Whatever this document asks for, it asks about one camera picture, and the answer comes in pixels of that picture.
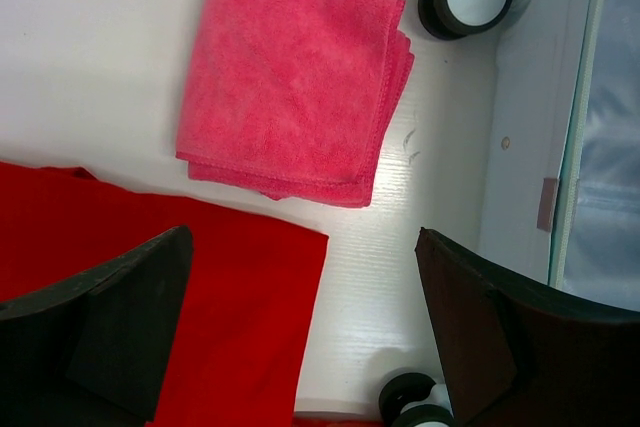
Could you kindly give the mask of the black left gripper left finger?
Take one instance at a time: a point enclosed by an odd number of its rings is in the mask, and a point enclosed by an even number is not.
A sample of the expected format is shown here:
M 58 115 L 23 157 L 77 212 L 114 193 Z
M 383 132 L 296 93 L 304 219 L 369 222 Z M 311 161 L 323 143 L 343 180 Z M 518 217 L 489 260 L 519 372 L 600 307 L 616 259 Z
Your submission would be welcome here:
M 156 416 L 193 257 L 174 227 L 1 304 L 4 426 L 144 426 Z

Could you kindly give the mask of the plain red cloth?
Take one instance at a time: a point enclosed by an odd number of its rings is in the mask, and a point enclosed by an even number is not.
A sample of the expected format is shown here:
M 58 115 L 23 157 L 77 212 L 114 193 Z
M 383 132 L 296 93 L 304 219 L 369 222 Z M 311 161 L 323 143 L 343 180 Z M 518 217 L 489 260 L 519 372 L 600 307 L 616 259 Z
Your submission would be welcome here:
M 328 239 L 1 167 L 5 426 L 288 426 Z

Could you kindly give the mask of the red cartoon print cloth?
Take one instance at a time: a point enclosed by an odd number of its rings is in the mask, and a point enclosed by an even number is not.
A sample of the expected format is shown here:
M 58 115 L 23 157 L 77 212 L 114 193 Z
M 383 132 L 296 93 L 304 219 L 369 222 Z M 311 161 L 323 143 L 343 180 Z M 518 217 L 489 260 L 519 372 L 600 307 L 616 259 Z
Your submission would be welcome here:
M 292 427 L 382 427 L 381 421 L 361 418 L 347 418 L 332 413 L 296 413 L 292 419 Z

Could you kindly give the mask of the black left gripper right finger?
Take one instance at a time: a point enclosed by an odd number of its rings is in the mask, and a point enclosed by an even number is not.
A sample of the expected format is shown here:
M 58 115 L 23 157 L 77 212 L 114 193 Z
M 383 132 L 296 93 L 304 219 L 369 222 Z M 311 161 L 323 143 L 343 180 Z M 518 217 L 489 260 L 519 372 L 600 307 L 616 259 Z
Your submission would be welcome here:
M 639 314 L 422 229 L 419 274 L 460 426 L 636 426 Z

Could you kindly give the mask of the light blue suitcase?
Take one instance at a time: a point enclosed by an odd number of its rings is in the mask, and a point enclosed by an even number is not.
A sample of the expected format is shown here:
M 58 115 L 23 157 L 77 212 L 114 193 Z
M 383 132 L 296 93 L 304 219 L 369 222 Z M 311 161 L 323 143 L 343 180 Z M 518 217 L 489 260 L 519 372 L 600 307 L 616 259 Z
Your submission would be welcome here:
M 639 0 L 514 0 L 502 24 L 479 253 L 639 307 Z

